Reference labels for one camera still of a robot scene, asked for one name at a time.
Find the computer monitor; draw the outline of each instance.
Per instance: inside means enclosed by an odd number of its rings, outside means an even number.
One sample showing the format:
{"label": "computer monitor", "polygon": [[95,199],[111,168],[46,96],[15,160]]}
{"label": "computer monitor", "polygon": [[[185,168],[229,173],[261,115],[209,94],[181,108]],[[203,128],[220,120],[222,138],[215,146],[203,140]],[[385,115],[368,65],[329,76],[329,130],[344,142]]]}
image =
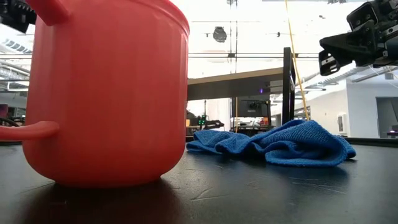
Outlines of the computer monitor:
{"label": "computer monitor", "polygon": [[259,118],[271,115],[269,95],[238,97],[238,115],[236,116],[236,98],[232,98],[232,117]]}

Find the yellow cable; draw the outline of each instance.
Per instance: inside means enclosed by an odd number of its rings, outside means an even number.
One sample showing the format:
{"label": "yellow cable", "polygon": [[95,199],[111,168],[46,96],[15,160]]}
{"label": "yellow cable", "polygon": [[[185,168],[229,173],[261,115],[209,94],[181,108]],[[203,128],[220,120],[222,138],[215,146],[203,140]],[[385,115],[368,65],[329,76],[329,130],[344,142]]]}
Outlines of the yellow cable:
{"label": "yellow cable", "polygon": [[236,97],[236,102],[235,102],[235,121],[236,121],[236,128],[235,128],[235,133],[238,133],[238,97]]}
{"label": "yellow cable", "polygon": [[299,75],[299,71],[297,69],[297,60],[296,60],[296,54],[294,51],[294,43],[293,43],[293,34],[292,34],[292,26],[290,25],[290,18],[289,18],[289,10],[287,9],[287,1],[285,0],[285,6],[286,6],[286,13],[287,13],[287,23],[289,24],[289,34],[290,34],[290,41],[292,43],[292,53],[293,53],[293,60],[294,60],[294,70],[296,72],[297,80],[298,80],[298,85],[300,85],[300,91],[301,91],[301,96],[303,98],[303,105],[304,105],[304,113],[307,121],[310,120],[310,117],[308,116],[308,111],[307,111],[307,104],[305,102],[305,94],[303,91],[303,86],[301,85],[301,79]]}

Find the scratch on table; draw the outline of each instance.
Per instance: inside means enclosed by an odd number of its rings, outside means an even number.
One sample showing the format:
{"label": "scratch on table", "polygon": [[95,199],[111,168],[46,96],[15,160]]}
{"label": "scratch on table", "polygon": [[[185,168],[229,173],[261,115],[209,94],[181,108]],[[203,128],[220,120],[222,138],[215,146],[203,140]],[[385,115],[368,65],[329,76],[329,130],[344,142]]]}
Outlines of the scratch on table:
{"label": "scratch on table", "polygon": [[319,180],[319,179],[303,179],[303,178],[296,178],[296,177],[288,177],[289,179],[294,179],[294,180]]}
{"label": "scratch on table", "polygon": [[323,189],[323,190],[330,190],[332,192],[336,192],[336,193],[340,193],[340,194],[346,194],[345,192],[341,192],[339,190],[329,189],[329,187],[336,187],[336,186],[319,185],[319,184],[304,184],[304,183],[296,183],[296,182],[293,182],[293,184],[308,185],[308,186],[317,187],[317,188],[320,188],[320,189]]}
{"label": "scratch on table", "polygon": [[194,198],[191,199],[191,200],[199,199],[201,196],[203,196],[205,193],[209,192],[211,189],[213,189],[213,187],[207,188],[206,190],[200,192],[196,197],[194,197]]}
{"label": "scratch on table", "polygon": [[28,190],[21,191],[20,194],[29,192],[29,191],[31,191],[31,190],[36,190],[36,189],[39,189],[39,188],[41,188],[41,187],[45,187],[45,186],[48,186],[48,185],[54,184],[54,183],[55,183],[55,181],[51,181],[50,183],[47,183],[47,184],[44,184],[44,185],[41,185],[41,186],[38,186],[38,187],[34,187],[34,188],[32,188],[32,189],[28,189]]}
{"label": "scratch on table", "polygon": [[185,170],[205,171],[205,170],[201,170],[201,169],[185,169]]}
{"label": "scratch on table", "polygon": [[292,184],[311,185],[311,186],[315,186],[315,187],[336,187],[336,188],[341,188],[341,187],[338,187],[338,186],[308,184],[308,183],[297,183],[297,182],[293,182]]}
{"label": "scratch on table", "polygon": [[324,189],[324,190],[330,190],[330,191],[332,191],[332,192],[337,192],[337,193],[341,193],[341,194],[346,194],[345,192],[341,192],[341,191],[338,191],[338,190],[333,190],[333,189],[328,189],[328,188],[326,188],[326,187],[319,187],[320,189]]}
{"label": "scratch on table", "polygon": [[229,194],[226,194],[226,195],[215,195],[215,196],[209,196],[209,197],[204,197],[204,198],[193,198],[193,199],[191,199],[191,201],[215,199],[215,198],[225,197],[225,196],[228,196],[228,195]]}
{"label": "scratch on table", "polygon": [[246,183],[245,185],[246,186],[250,186],[250,187],[255,187],[255,186],[253,186],[252,184],[254,184],[254,183],[256,183],[257,181],[252,181],[252,182],[249,182],[249,183]]}
{"label": "scratch on table", "polygon": [[279,177],[273,177],[273,176],[264,175],[264,174],[252,174],[252,175],[256,175],[258,177],[265,177],[265,178],[272,178],[272,179],[279,179],[280,180]]}

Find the dark tabletop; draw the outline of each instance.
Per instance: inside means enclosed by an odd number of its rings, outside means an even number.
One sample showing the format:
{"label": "dark tabletop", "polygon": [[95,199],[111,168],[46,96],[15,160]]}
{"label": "dark tabletop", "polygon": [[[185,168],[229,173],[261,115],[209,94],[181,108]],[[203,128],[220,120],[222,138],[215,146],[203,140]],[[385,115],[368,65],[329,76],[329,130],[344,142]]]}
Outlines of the dark tabletop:
{"label": "dark tabletop", "polygon": [[190,154],[157,182],[71,189],[0,147],[0,223],[398,223],[398,149],[354,146],[338,167]]}

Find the ceiling light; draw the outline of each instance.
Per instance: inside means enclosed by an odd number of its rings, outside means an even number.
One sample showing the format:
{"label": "ceiling light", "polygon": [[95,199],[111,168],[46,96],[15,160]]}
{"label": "ceiling light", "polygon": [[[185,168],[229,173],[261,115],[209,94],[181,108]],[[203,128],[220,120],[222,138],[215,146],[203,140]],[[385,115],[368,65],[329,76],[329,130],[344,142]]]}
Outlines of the ceiling light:
{"label": "ceiling light", "polygon": [[20,54],[20,55],[16,55],[16,54],[3,54],[0,55],[0,59],[32,59],[32,55],[24,55],[24,54]]}
{"label": "ceiling light", "polygon": [[20,85],[25,85],[25,86],[29,86],[29,81],[18,81],[15,82],[16,84],[20,84]]}
{"label": "ceiling light", "polygon": [[20,88],[20,89],[7,89],[7,91],[28,91],[27,88]]}
{"label": "ceiling light", "polygon": [[303,91],[325,91],[325,88],[304,88]]}
{"label": "ceiling light", "polygon": [[318,54],[311,54],[311,53],[302,54],[302,53],[299,53],[299,54],[297,54],[297,57],[299,57],[299,58],[318,58]]}

